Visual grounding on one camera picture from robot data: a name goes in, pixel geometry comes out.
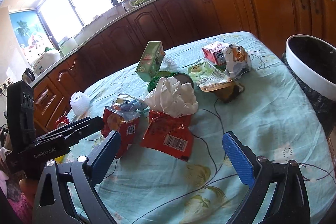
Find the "crumpled white tissue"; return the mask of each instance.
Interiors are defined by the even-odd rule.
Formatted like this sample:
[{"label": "crumpled white tissue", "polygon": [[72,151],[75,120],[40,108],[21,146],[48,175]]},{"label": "crumpled white tissue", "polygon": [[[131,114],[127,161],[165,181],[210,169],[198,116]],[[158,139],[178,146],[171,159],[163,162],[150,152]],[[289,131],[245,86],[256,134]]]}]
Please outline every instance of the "crumpled white tissue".
[{"label": "crumpled white tissue", "polygon": [[163,112],[174,118],[197,112],[198,103],[190,83],[181,85],[174,77],[161,77],[156,88],[145,98],[145,103],[156,112]]}]

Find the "green cardboard box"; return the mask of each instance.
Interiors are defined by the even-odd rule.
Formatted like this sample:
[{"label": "green cardboard box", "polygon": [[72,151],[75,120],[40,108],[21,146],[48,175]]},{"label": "green cardboard box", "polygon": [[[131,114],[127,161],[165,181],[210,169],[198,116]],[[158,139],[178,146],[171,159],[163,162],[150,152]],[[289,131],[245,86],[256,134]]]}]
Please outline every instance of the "green cardboard box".
[{"label": "green cardboard box", "polygon": [[143,81],[150,82],[159,72],[165,55],[161,41],[148,41],[135,72]]}]

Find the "table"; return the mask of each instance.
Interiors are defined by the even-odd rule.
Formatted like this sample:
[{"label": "table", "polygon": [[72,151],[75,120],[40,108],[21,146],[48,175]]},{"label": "table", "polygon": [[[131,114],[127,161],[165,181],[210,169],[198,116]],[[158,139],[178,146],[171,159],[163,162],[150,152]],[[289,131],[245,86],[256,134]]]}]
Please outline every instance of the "table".
[{"label": "table", "polygon": [[[196,136],[188,162],[142,148],[139,142],[148,122],[141,117],[134,144],[114,160],[106,179],[95,188],[118,223],[225,223],[238,207],[248,187],[243,185],[229,159],[224,157],[223,132],[233,131],[256,155],[275,162],[296,160],[306,180],[311,223],[318,223],[336,194],[329,146],[315,112],[285,65],[251,33],[218,35],[166,51],[179,72],[204,60],[201,47],[214,41],[237,43],[251,56],[253,70],[240,82],[245,91],[228,104],[212,93],[195,88],[199,110],[190,131]],[[119,93],[145,98],[147,84],[135,73],[137,64],[118,71],[89,87],[90,108],[82,117],[101,116]],[[76,117],[68,114],[73,122]],[[88,155],[103,141],[100,133],[81,140],[66,161]],[[85,217],[76,191],[73,202]],[[265,215],[275,185],[271,185],[255,223]]]}]

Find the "power outlet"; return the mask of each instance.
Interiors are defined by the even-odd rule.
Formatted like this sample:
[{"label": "power outlet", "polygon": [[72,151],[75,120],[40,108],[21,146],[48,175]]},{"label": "power outlet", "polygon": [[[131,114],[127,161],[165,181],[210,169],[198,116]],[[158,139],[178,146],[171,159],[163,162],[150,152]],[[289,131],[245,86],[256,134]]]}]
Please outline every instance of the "power outlet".
[{"label": "power outlet", "polygon": [[5,92],[5,90],[8,88],[8,86],[10,84],[13,84],[13,80],[11,78],[7,78],[6,80],[4,80],[4,82],[0,85],[0,89],[2,90],[2,92]]}]

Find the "metal screw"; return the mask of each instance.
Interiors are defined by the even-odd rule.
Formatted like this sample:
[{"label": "metal screw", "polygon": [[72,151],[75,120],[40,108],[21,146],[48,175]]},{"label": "metal screw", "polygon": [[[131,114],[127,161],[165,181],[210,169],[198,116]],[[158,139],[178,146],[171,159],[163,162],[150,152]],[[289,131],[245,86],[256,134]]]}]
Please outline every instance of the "metal screw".
[{"label": "metal screw", "polygon": [[290,160],[289,163],[291,166],[297,166],[297,162],[294,160]]},{"label": "metal screw", "polygon": [[79,156],[79,157],[77,158],[77,161],[78,161],[78,162],[85,162],[85,161],[86,161],[86,156]]},{"label": "metal screw", "polygon": [[265,156],[258,156],[258,160],[260,162],[266,162],[267,161],[267,158]]},{"label": "metal screw", "polygon": [[47,166],[50,167],[50,166],[53,166],[53,165],[54,165],[54,161],[53,160],[48,160]]}]

